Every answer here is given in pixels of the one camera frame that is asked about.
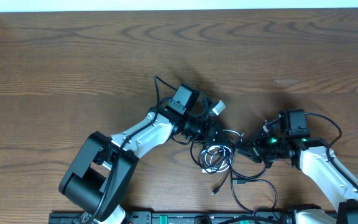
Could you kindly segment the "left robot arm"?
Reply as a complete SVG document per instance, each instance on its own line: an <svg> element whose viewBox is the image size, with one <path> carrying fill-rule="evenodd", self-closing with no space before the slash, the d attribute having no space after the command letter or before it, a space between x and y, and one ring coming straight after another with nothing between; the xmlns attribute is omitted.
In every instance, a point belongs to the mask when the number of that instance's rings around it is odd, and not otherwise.
<svg viewBox="0 0 358 224"><path fill-rule="evenodd" d="M133 127L110 136L96 131L78 151L58 190L84 210L80 223L122 223L120 206L141 157L177 134L188 142L227 149L231 142L216 117L221 101L182 83L173 96L157 97L146 117Z"/></svg>

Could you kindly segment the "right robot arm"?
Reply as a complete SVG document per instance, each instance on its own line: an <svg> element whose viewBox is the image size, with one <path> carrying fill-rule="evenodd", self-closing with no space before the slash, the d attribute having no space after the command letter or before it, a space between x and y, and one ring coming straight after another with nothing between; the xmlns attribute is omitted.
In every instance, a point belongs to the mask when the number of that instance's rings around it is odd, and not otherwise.
<svg viewBox="0 0 358 224"><path fill-rule="evenodd" d="M311 137L307 115L304 110L280 111L277 120L266 122L236 150L266 167L277 159L289 159L291 166L313 180L337 213L332 217L320 208L297 208L289 223L358 223L358 178L336 157L333 143Z"/></svg>

